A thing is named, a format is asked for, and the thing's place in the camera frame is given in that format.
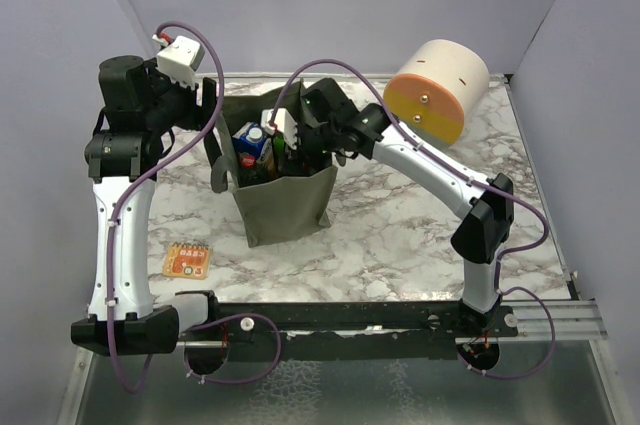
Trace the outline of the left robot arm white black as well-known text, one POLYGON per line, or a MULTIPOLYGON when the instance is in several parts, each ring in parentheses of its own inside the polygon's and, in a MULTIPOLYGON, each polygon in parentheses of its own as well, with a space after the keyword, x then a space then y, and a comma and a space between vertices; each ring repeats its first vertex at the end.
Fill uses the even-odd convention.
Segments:
POLYGON ((156 167, 174 128, 202 131, 215 110, 217 84, 197 92, 197 58, 116 56, 99 66, 104 106, 84 157, 98 216, 94 289, 72 342, 102 356, 168 354, 186 329, 206 340, 220 330, 209 292, 155 304, 146 272, 156 167))

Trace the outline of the green tea plastic bottle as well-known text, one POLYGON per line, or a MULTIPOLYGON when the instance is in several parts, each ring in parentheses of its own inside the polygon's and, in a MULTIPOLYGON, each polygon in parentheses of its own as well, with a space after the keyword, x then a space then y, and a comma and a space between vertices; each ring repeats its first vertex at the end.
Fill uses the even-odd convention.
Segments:
POLYGON ((281 176, 287 175, 289 162, 291 161, 291 151, 281 134, 276 134, 272 137, 272 147, 278 173, 281 176))

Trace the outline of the olive green canvas bag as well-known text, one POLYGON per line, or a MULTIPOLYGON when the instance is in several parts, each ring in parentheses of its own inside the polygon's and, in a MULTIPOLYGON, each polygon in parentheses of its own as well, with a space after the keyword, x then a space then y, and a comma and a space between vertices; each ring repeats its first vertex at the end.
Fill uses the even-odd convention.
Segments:
POLYGON ((326 212, 338 168, 328 162, 308 174, 286 173, 261 184, 246 185, 232 147, 232 135, 247 122, 258 123, 273 108, 280 90, 261 95, 226 94, 216 131, 204 139, 211 165, 211 188, 222 193, 232 184, 247 243, 258 247, 298 240, 330 226, 326 212))

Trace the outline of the cola glass bottle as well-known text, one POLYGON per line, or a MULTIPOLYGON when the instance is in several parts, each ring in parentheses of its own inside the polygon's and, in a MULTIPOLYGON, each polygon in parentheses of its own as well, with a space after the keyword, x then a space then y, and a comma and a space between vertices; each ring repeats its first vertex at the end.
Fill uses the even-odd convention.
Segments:
POLYGON ((259 181, 259 169, 253 155, 245 152, 240 153, 239 165, 240 183, 243 186, 251 186, 259 181))

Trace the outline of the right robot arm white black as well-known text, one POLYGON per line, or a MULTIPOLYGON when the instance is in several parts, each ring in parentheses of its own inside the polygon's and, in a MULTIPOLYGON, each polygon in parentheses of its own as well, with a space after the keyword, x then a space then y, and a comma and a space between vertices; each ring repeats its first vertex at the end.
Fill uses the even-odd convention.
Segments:
POLYGON ((370 103, 359 110, 337 82, 325 78, 305 90, 303 110, 317 122, 299 129, 299 147, 310 162, 330 154, 363 156, 407 176, 444 203, 461 220, 451 245, 464 262, 459 323, 469 335, 491 329, 501 303, 495 274, 498 252, 509 237, 514 206, 507 198, 469 184, 464 167, 432 150, 432 158, 406 140, 404 126, 392 124, 383 107, 370 103))

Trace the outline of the blue white beverage carton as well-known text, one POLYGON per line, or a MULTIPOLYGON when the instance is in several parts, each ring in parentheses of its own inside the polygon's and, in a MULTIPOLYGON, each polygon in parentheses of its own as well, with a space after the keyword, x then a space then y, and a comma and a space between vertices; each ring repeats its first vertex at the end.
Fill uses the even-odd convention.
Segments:
POLYGON ((265 131, 254 122, 246 122, 233 136, 233 148, 238 162, 240 153, 249 153, 256 158, 259 169, 259 181, 266 183, 277 178, 272 140, 265 131))

